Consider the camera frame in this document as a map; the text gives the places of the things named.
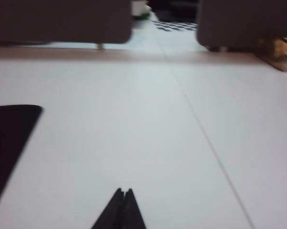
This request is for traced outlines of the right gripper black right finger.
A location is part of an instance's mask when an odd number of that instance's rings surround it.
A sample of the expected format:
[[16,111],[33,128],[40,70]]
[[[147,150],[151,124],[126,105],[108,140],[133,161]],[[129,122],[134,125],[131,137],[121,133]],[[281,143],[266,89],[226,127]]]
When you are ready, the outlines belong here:
[[123,199],[120,226],[121,229],[146,229],[145,222],[131,188],[126,192]]

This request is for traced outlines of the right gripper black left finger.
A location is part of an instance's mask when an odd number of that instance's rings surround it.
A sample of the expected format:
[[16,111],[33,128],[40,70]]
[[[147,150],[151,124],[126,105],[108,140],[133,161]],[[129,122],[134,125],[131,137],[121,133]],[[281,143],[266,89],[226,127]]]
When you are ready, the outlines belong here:
[[93,224],[92,229],[119,229],[124,192],[118,188]]

